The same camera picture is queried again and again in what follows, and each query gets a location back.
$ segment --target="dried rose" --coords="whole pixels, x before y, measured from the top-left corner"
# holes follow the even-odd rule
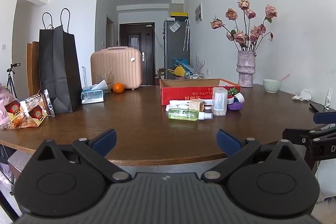
[[[251,29],[251,34],[255,34],[257,35],[258,37],[260,35],[263,35],[263,32],[261,31],[260,27],[258,26],[254,26],[252,29]]]
[[[273,7],[269,4],[265,8],[265,12],[266,12],[266,17],[267,18],[277,17],[277,12],[275,10],[275,7]]]
[[[250,2],[248,0],[240,0],[237,3],[238,7],[242,10],[247,10],[250,8]]]
[[[211,28],[212,29],[218,29],[220,27],[223,27],[225,24],[218,18],[211,21]]]
[[[266,26],[265,25],[261,24],[261,25],[259,25],[259,28],[263,33],[266,32]]]
[[[227,17],[229,20],[235,20],[238,18],[238,14],[236,13],[235,10],[232,8],[229,8],[227,12],[225,13],[225,17]]]
[[[252,19],[252,18],[255,18],[256,17],[256,14],[255,12],[253,12],[252,10],[248,9],[245,11],[245,15],[247,15],[247,18],[248,19]]]
[[[226,32],[226,37],[227,37],[227,39],[230,40],[230,41],[234,41],[234,40],[235,40],[234,37],[233,37],[233,35],[230,34],[229,32]]]
[[[240,44],[245,44],[245,35],[242,31],[237,32],[233,35],[233,37],[235,38],[236,42],[240,43]]]
[[[251,42],[253,42],[253,43],[256,43],[256,41],[258,40],[258,38],[259,38],[259,36],[257,36],[256,34],[251,34],[250,35],[250,40],[251,40]]]

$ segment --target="light green bowl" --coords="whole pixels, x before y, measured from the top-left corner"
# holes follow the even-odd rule
[[[263,83],[266,92],[269,93],[277,93],[277,91],[281,87],[281,82],[279,82],[278,80],[264,79]]]

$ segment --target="gray refrigerator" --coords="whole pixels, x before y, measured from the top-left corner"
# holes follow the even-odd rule
[[[185,38],[185,27],[186,22],[178,21],[179,27],[175,32],[171,30],[171,26],[175,23],[175,21],[166,21],[164,22],[164,50],[165,50],[165,79],[175,79],[175,76],[167,71],[167,69],[171,68],[171,66],[175,63],[173,58],[181,58],[186,59],[188,63],[189,60],[189,51],[190,51],[190,43],[187,51],[187,46],[184,46],[184,38]]]

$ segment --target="pink fabric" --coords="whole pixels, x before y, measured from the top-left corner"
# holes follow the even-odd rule
[[[5,105],[7,105],[10,101],[14,99],[14,96],[11,95],[7,90],[5,90],[0,83],[0,127],[9,122],[9,117],[6,112]]]

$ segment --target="dark brown door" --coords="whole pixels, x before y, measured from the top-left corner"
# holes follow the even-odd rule
[[[120,24],[120,45],[142,55],[142,85],[154,85],[154,23]]]

